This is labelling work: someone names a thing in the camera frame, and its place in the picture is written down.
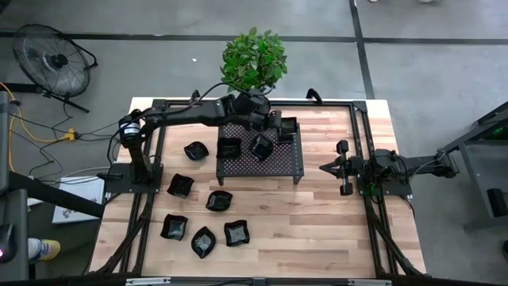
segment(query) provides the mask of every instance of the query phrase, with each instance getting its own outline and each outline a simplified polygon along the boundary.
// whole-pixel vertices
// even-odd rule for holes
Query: green leaves
[[[287,56],[277,34],[271,30],[257,35],[253,27],[248,34],[241,34],[233,42],[226,44],[222,53],[224,66],[221,67],[222,82],[247,90],[263,85],[273,87],[287,74]]]
[[[256,33],[257,33],[257,28],[256,28],[256,27],[252,27],[252,28],[248,31],[248,35],[249,35],[249,36],[256,35]]]

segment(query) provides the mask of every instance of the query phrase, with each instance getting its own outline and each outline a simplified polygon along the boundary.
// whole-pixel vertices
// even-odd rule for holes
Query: white paper
[[[60,190],[78,195],[84,199],[89,199],[92,202],[101,203],[102,193],[104,190],[104,180],[93,180],[82,184],[74,184],[80,181],[92,180],[94,177],[80,176],[80,177],[67,177],[63,178],[62,182],[72,180],[73,184],[60,184]],[[53,214],[53,223],[66,223],[66,222],[82,222],[98,219],[89,214],[82,214],[76,211],[68,210],[63,207],[55,206],[55,213]]]

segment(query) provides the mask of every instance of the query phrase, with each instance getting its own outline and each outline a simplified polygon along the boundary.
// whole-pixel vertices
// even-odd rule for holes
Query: butcher block tabletop
[[[153,99],[133,98],[130,109],[144,110],[152,105]],[[387,101],[366,100],[366,103],[374,146],[397,150]],[[144,276],[375,276],[363,199],[356,190],[353,195],[341,196],[341,180],[318,169],[337,157],[335,145],[341,139],[349,141],[348,155],[355,155],[348,108],[273,106],[272,109],[281,110],[283,117],[298,118],[300,124],[305,175],[296,186],[292,177],[225,178],[224,186],[219,186],[215,176],[217,127],[199,124],[167,127],[162,156],[164,177],[153,206]],[[362,146],[367,150],[361,116],[356,117]],[[152,154],[157,132],[153,137]],[[210,155],[202,161],[189,160],[183,147],[193,141],[204,143]],[[118,161],[131,161],[126,149],[120,150]],[[176,173],[195,181],[186,199],[166,192]],[[210,193],[216,190],[233,194],[231,207],[225,212],[205,208]],[[104,265],[125,237],[132,202],[132,194],[122,194],[106,206],[90,271]],[[393,239],[413,265],[424,272],[409,205],[397,196],[387,196],[386,206]],[[168,214],[189,219],[182,241],[160,236]],[[247,221],[250,242],[228,247],[224,224],[239,219]],[[215,234],[217,244],[210,255],[200,259],[191,248],[191,239],[204,226]],[[129,270],[137,255],[137,239]],[[383,243],[379,247],[383,265],[388,269],[386,248]]]

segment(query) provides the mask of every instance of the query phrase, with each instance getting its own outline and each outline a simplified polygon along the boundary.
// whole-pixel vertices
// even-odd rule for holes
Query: perforated metal tray
[[[258,160],[248,150],[251,141],[260,132],[247,131],[244,127],[234,124],[219,127],[219,138],[241,139],[240,157],[217,159],[217,180],[220,185],[224,183],[225,177],[292,176],[294,184],[300,181],[304,175],[300,125],[298,124],[298,132],[293,135],[293,143],[276,144],[275,129],[268,129],[261,133],[274,143],[271,155],[264,161]]]

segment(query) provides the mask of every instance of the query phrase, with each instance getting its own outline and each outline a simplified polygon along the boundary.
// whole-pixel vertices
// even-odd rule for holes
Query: gray floor
[[[508,2],[503,0],[443,0],[425,6],[416,0],[376,4],[357,0],[357,5],[366,37],[508,37],[504,13]],[[257,25],[284,36],[354,35],[347,0],[16,0],[0,15],[0,29],[30,22],[66,32],[234,35]],[[68,108],[75,118],[62,128],[82,132],[117,121],[133,96],[188,96],[196,88],[204,91],[220,79],[218,66],[225,47],[223,42],[202,41],[79,43],[95,53],[99,62],[86,93],[76,99],[92,112]],[[286,47],[289,74],[271,96],[302,97],[313,87],[325,98],[365,99],[355,44],[292,42]],[[402,155],[435,152],[508,99],[508,46],[368,44],[366,49],[375,97],[388,100]],[[13,59],[10,39],[0,39],[0,62],[1,81],[27,82]],[[16,96],[28,119],[52,125],[64,116],[56,101],[38,95]],[[32,129],[40,137],[52,136],[51,131]],[[15,130],[21,132],[19,124]],[[48,151],[61,162],[63,173],[107,163],[106,142],[66,142]],[[24,174],[44,161],[37,148],[16,137],[13,155],[15,168]],[[464,170],[460,156],[456,160]],[[48,166],[36,175],[54,171],[56,166]],[[412,187],[429,274],[508,283],[508,262],[500,252],[508,230],[462,231],[462,225],[482,211],[467,174],[462,172],[454,180],[418,176]],[[85,226],[87,230],[94,227]],[[69,246],[75,252],[67,257],[80,257],[79,265],[85,264],[84,249],[93,240],[93,231],[87,234],[90,237],[83,239],[82,246]],[[51,275],[61,275],[61,261],[56,265]],[[65,271],[76,274],[80,269]]]

